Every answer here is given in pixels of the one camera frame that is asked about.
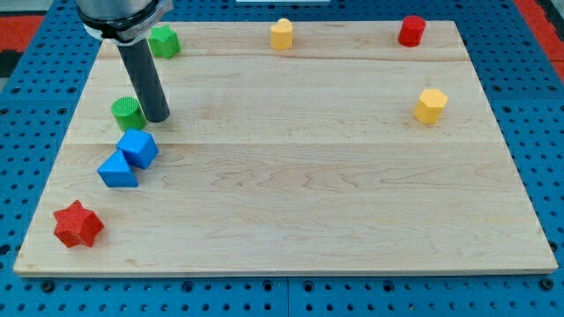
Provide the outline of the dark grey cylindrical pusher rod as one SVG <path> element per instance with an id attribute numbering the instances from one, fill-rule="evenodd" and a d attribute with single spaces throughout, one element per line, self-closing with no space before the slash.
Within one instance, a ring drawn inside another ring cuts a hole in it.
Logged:
<path id="1" fill-rule="evenodd" d="M 147 40 L 118 47 L 145 119 L 163 122 L 170 115 L 167 98 L 156 70 Z"/>

